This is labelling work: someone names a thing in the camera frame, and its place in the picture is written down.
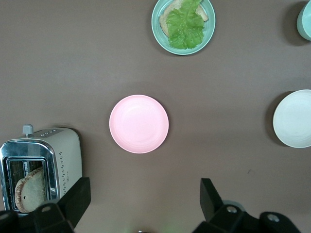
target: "plate rim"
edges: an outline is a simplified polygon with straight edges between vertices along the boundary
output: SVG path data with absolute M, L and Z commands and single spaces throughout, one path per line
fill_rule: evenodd
M 310 147 L 310 146 L 311 146 L 311 143 L 310 143 L 310 145 L 302 146 L 302 147 L 297 147 L 297 146 L 290 145 L 289 143 L 286 143 L 286 142 L 284 141 L 283 138 L 280 137 L 280 134 L 277 132 L 275 125 L 276 125 L 277 114 L 278 114 L 278 112 L 280 111 L 280 108 L 282 107 L 282 105 L 284 104 L 284 102 L 288 101 L 288 99 L 290 99 L 292 96 L 294 96 L 294 95 L 296 95 L 297 93 L 300 93 L 300 92 L 309 92 L 309 93 L 310 93 L 310 96 L 311 96 L 311 89 L 302 89 L 302 90 L 294 91 L 294 92 L 288 94 L 286 97 L 284 97 L 284 98 L 280 101 L 280 103 L 277 105 L 277 107 L 276 107 L 276 109 L 275 109 L 275 111 L 274 111 L 274 113 L 273 113 L 273 129 L 274 129 L 274 132 L 275 132 L 276 136 L 278 137 L 278 139 L 279 139 L 282 143 L 284 143 L 285 145 L 287 145 L 287 146 L 289 146 L 289 147 L 292 147 L 292 148 L 307 148 L 307 147 Z
M 194 54 L 194 53 L 196 53 L 196 52 L 202 50 L 202 49 L 210 42 L 210 40 L 211 40 L 211 38 L 213 37 L 214 32 L 215 32 L 215 27 L 216 27 L 216 15 L 215 15 L 215 10 L 214 10 L 214 7 L 213 7 L 212 3 L 211 3 L 209 0 L 202 0 L 201 2 L 203 2 L 203 1 L 208 3 L 208 5 L 210 6 L 210 9 L 211 9 L 212 12 L 213 12 L 212 18 L 213 18 L 214 23 L 213 23 L 213 25 L 212 25 L 211 35 L 210 35 L 210 38 L 208 38 L 207 41 L 206 41 L 205 43 L 203 43 L 203 42 L 201 43 L 201 44 L 203 44 L 202 47 L 200 47 L 199 49 L 196 49 L 196 48 L 197 48 L 198 46 L 200 46 L 201 44 L 200 44 L 200 45 L 197 45 L 197 46 L 196 46 L 195 48 L 193 48 L 193 49 L 188 49 L 188 50 L 190 50 L 190 51 L 189 51 L 189 52 L 186 52 L 186 53 L 170 50 L 170 49 L 164 47 L 164 46 L 162 45 L 162 43 L 158 40 L 158 37 L 157 37 L 157 35 L 156 35 L 156 33 L 155 33 L 154 24 L 153 24 L 154 17 L 156 17 L 156 15 L 155 15 L 155 9 L 156 9 L 156 7 L 157 7 L 158 4 L 160 4 L 160 3 L 162 3 L 162 2 L 169 2 L 169 3 L 171 3 L 171 2 L 173 2 L 173 0 L 158 0 L 158 1 L 156 2 L 155 6 L 154 6 L 154 9 L 153 9 L 153 11 L 152 11 L 152 16 L 151 16 L 151 28 L 152 28 L 152 32 L 153 32 L 153 35 L 154 35 L 154 37 L 155 37 L 155 40 L 158 42 L 158 44 L 159 44 L 164 50 L 166 50 L 166 51 L 168 51 L 168 52 L 170 52 L 170 53 L 172 53 L 172 54 L 186 56 L 186 55 L 191 55 L 191 54 Z
M 131 150 L 131 149 L 128 149 L 128 148 L 125 148 L 124 146 L 122 146 L 120 144 L 120 142 L 116 139 L 115 135 L 112 133 L 112 127 L 113 127 L 113 124 L 112 124 L 112 116 L 113 116 L 113 113 L 116 111 L 117 107 L 120 106 L 120 104 L 122 104 L 124 101 L 126 101 L 127 99 L 129 98 L 135 98 L 135 97 L 144 97 L 146 98 L 147 100 L 151 101 L 152 103 L 155 103 L 156 105 L 158 105 L 161 109 L 161 111 L 163 111 L 163 113 L 165 114 L 164 115 L 164 118 L 165 118 L 165 124 L 164 124 L 164 128 L 163 128 L 163 131 L 164 131 L 164 135 L 163 135 L 163 138 L 161 138 L 161 140 L 159 140 L 159 143 L 157 143 L 156 146 L 154 146 L 152 149 L 150 150 L 145 150 L 145 151 L 142 151 L 142 152 L 137 152 L 135 150 Z M 118 146 L 120 146 L 122 149 L 128 151 L 128 152 L 131 152 L 131 153 L 135 153 L 135 154 L 144 154 L 144 153 L 149 153 L 149 152 L 152 152 L 154 151 L 155 149 L 159 148 L 163 142 L 165 141 L 167 135 L 168 135 L 168 131 L 169 131 L 169 126 L 170 126 L 170 122 L 169 122 L 169 118 L 168 118 L 168 114 L 165 110 L 165 108 L 162 106 L 162 104 L 157 101 L 156 99 L 150 97 L 150 96 L 147 96 L 147 95 L 141 95 L 141 94 L 135 94 L 135 95 L 130 95 L 130 96 L 127 96 L 127 97 L 124 97 L 122 98 L 120 101 L 118 101 L 118 103 L 113 107 L 111 113 L 110 113 L 110 117 L 109 117 L 109 130 L 110 130 L 110 134 L 112 136 L 112 138 L 114 139 L 114 141 L 117 143 Z

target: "table surface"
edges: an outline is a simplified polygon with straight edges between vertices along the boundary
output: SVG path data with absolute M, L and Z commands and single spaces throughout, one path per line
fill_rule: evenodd
M 77 233 L 191 233 L 204 220 L 201 178 L 252 216 L 279 212 L 310 232 L 311 149 L 283 145 L 272 126 L 282 98 L 311 89 L 311 42 L 296 29 L 306 2 L 211 0 L 214 35 L 189 56 L 155 40 L 156 2 L 2 0 L 1 143 L 25 123 L 79 132 L 92 202 Z M 134 94 L 170 121 L 146 154 L 109 131 L 113 107 Z

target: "toaster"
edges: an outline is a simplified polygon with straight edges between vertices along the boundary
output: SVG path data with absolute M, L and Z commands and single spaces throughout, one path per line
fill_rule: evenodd
M 33 132 L 23 126 L 24 135 L 0 148 L 0 176 L 4 208 L 19 214 L 15 187 L 20 179 L 42 167 L 46 201 L 59 199 L 82 177 L 78 134 L 68 128 L 48 128 Z

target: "bread slice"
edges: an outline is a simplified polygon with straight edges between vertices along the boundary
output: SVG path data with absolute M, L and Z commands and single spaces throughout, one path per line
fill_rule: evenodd
M 165 33 L 165 35 L 167 37 L 169 37 L 169 30 L 167 28 L 167 23 L 166 23 L 166 19 L 167 16 L 169 15 L 169 13 L 173 10 L 173 9 L 179 9 L 181 7 L 183 0 L 174 0 L 164 11 L 164 13 L 159 17 L 159 21 L 160 21 L 160 26 L 163 30 L 163 32 Z M 208 20 L 208 16 L 205 13 L 205 11 L 203 10 L 202 6 L 199 5 L 198 8 L 195 11 L 198 15 L 200 15 L 203 19 L 203 21 L 207 21 Z
M 29 213 L 46 200 L 43 168 L 39 167 L 20 179 L 15 187 L 15 204 L 22 213 Z

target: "teal plate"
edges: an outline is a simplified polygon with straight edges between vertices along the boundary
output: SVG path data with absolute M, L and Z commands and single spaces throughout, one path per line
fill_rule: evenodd
M 201 6 L 205 10 L 205 13 L 208 16 L 208 20 L 204 22 L 204 29 L 203 29 L 203 41 L 201 44 L 196 46 L 193 49 L 175 49 L 170 46 L 168 37 L 164 34 L 162 31 L 162 28 L 160 26 L 159 17 L 164 13 L 165 9 L 173 2 L 173 0 L 159 0 L 155 8 L 152 12 L 151 17 L 151 27 L 152 31 L 155 35 L 155 39 L 159 43 L 159 45 L 167 50 L 168 52 L 171 52 L 173 54 L 177 55 L 189 55 L 193 54 L 197 51 L 200 51 L 204 46 L 210 41 L 210 39 L 213 36 L 214 30 L 215 30 L 215 24 L 216 24 L 216 17 L 215 12 L 212 4 L 209 0 L 202 0 Z

